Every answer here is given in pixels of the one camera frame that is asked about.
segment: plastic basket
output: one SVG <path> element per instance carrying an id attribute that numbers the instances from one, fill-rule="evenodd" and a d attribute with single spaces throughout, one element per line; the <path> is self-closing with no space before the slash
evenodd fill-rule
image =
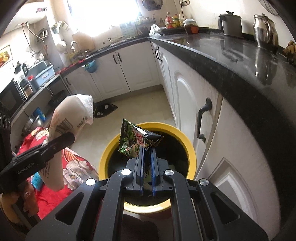
<path id="1" fill-rule="evenodd" d="M 96 65 L 96 60 L 93 60 L 92 62 L 89 62 L 86 65 L 83 65 L 83 68 L 89 73 L 96 72 L 98 68 Z"/>

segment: fingernail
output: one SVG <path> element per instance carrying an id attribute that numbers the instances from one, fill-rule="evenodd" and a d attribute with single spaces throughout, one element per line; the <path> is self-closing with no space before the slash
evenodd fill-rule
<path id="1" fill-rule="evenodd" d="M 26 200 L 26 199 L 28 198 L 29 195 L 30 195 L 29 192 L 26 192 L 26 193 L 24 194 L 24 199 Z"/>

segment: yellow trash bin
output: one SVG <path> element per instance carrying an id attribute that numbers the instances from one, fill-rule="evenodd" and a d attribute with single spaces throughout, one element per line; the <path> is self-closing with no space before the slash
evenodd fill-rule
<path id="1" fill-rule="evenodd" d="M 164 136 L 162 141 L 156 147 L 156 155 L 159 158 L 166 159 L 173 164 L 176 171 L 180 172 L 188 179 L 194 179 L 196 172 L 196 155 L 189 139 L 177 128 L 159 122 L 146 122 L 138 124 L 143 129 L 152 131 Z M 103 152 L 99 164 L 99 179 L 109 178 L 114 172 L 119 171 L 126 166 L 128 157 L 118 152 L 119 149 L 118 134 L 108 144 Z M 162 212 L 170 208 L 170 200 L 163 198 L 126 198 L 124 209 L 132 213 L 153 214 Z"/>

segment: microwave oven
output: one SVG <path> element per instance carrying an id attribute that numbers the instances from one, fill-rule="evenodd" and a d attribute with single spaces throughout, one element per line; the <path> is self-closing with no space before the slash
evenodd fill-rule
<path id="1" fill-rule="evenodd" d="M 20 87 L 20 84 L 12 79 L 11 82 L 0 93 L 0 102 L 9 110 L 10 118 L 16 114 L 27 98 Z"/>

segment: blue towel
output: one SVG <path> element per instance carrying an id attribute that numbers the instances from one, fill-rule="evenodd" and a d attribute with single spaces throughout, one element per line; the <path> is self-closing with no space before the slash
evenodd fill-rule
<path id="1" fill-rule="evenodd" d="M 36 173 L 33 175 L 32 179 L 31 179 L 31 184 L 32 184 L 33 187 L 34 187 L 35 189 L 37 189 L 38 191 L 41 190 L 42 185 L 43 185 L 43 181 L 42 181 L 42 179 L 41 179 L 41 177 L 40 177 L 40 175 L 39 175 L 38 172 L 36 172 Z"/>

